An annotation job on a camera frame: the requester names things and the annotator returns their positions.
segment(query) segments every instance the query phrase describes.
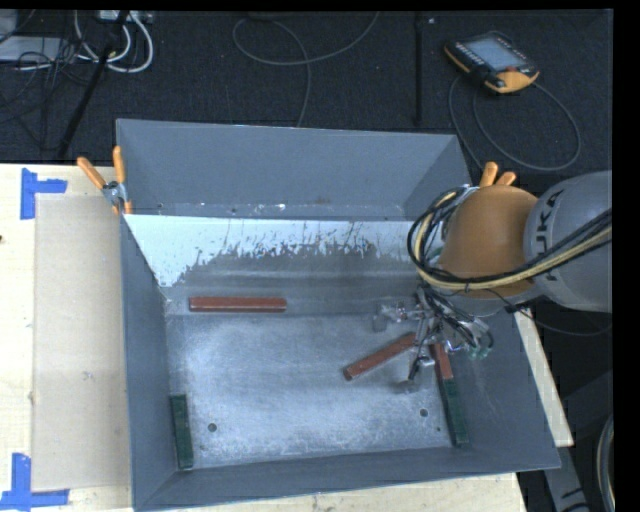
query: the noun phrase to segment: white cable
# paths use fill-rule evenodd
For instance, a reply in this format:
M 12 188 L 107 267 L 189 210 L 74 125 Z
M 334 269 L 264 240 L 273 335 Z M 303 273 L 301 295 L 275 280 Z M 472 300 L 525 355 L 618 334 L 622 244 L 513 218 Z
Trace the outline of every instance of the white cable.
M 137 68 L 119 68 L 112 64 L 107 64 L 110 70 L 117 71 L 118 73 L 140 73 L 140 71 L 144 71 L 145 69 L 147 69 L 153 62 L 153 40 L 151 39 L 151 34 L 149 34 L 149 31 L 140 21 L 140 18 L 137 15 L 129 14 L 129 17 L 136 25 L 138 25 L 138 28 L 144 34 L 145 41 L 147 42 L 147 46 L 149 47 L 149 52 L 147 54 L 147 60 L 145 60 L 144 63 Z
M 84 48 L 84 50 L 86 50 L 86 52 L 89 54 L 89 57 L 87 57 L 86 55 L 81 55 L 80 53 L 78 53 L 78 58 L 79 59 L 83 59 L 83 60 L 90 60 L 93 62 L 99 62 L 100 61 L 100 57 L 91 49 L 91 47 L 84 41 L 84 35 L 82 34 L 82 31 L 80 30 L 80 25 L 78 24 L 78 10 L 74 9 L 73 11 L 73 21 L 74 21 L 74 26 L 76 29 L 76 35 L 78 36 L 78 39 L 80 39 L 80 41 L 82 41 L 82 48 Z M 125 49 L 122 50 L 122 52 L 119 55 L 115 55 L 109 59 L 107 59 L 107 64 L 111 63 L 111 62 L 116 62 L 120 59 L 123 59 L 124 57 L 127 56 L 127 54 L 129 53 L 129 50 L 131 49 L 131 34 L 129 33 L 129 29 L 126 26 L 122 26 L 122 30 L 124 31 L 124 35 L 125 38 L 127 39 L 127 44 L 125 46 Z
M 49 60 L 49 62 L 43 62 L 42 64 L 35 64 L 34 66 L 19 66 L 16 69 L 18 71 L 37 71 L 39 69 L 48 69 L 51 67 L 54 61 L 52 59 L 49 59 L 48 57 L 47 59 Z

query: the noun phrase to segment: handheld device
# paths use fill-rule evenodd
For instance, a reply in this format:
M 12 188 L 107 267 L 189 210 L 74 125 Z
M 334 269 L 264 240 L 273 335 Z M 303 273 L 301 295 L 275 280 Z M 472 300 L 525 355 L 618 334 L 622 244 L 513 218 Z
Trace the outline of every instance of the handheld device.
M 447 41 L 444 52 L 469 78 L 501 94 L 524 89 L 540 74 L 531 59 L 495 31 Z

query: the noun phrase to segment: wooden table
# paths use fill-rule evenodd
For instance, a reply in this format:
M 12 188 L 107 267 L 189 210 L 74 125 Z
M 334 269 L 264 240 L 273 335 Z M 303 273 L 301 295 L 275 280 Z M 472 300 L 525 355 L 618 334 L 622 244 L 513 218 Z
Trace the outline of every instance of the wooden table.
M 23 167 L 36 172 L 39 180 L 68 182 L 64 194 L 36 196 L 36 218 L 31 220 L 20 220 Z M 113 168 L 99 171 L 107 181 L 114 178 Z M 60 510 L 130 509 L 114 233 L 116 217 L 79 168 L 0 164 L 0 491 L 11 485 L 11 454 L 23 453 L 32 457 L 34 491 L 56 485 L 71 489 L 69 505 L 57 507 Z M 556 444 L 569 446 L 571 432 L 535 326 L 522 315 L 517 321 Z M 526 508 L 516 475 L 505 474 L 199 510 Z

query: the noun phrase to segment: gray bin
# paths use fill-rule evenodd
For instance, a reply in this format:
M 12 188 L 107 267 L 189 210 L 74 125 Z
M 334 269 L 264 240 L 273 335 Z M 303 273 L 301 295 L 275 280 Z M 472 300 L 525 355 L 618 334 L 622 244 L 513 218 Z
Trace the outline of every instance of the gray bin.
M 121 222 L 136 510 L 555 468 L 518 329 L 452 356 L 470 443 L 454 447 L 433 372 L 407 352 L 342 370 L 415 324 L 412 221 L 469 182 L 456 137 L 118 120 L 134 214 Z M 193 296 L 284 297 L 279 314 L 193 313 Z M 193 468 L 178 468 L 169 397 L 185 395 Z

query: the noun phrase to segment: bin floor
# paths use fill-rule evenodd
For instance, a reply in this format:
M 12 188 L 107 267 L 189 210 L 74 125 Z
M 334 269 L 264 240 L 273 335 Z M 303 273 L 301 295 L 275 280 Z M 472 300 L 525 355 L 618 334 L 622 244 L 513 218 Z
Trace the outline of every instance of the bin floor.
M 414 331 L 370 315 L 167 317 L 171 392 L 186 394 L 194 469 L 450 446 L 432 368 L 415 349 L 348 382 L 342 370 Z

